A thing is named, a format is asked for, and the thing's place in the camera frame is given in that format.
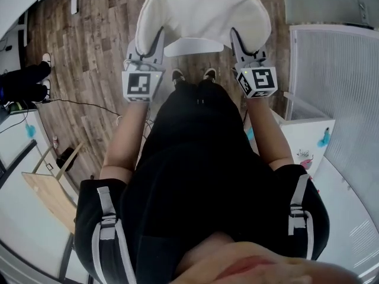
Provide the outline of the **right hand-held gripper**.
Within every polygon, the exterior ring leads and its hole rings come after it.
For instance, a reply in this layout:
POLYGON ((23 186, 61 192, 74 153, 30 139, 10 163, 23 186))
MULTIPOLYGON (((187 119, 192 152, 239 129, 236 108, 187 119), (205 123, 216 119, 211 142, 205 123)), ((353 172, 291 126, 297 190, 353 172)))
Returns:
POLYGON ((252 54, 245 50, 242 39, 235 28, 230 30, 230 41, 237 63, 236 80, 247 99, 269 97, 278 90, 276 68, 267 59, 266 48, 252 54))

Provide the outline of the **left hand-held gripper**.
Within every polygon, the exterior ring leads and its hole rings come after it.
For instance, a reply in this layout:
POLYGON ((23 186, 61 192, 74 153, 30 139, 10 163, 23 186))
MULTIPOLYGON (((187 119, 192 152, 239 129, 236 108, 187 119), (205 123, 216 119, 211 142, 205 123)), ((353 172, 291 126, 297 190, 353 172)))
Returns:
POLYGON ((163 80, 163 51, 165 30, 160 28, 150 48, 147 61, 136 48, 136 39, 127 47, 124 70, 122 71, 123 96, 128 102, 152 102, 163 80))

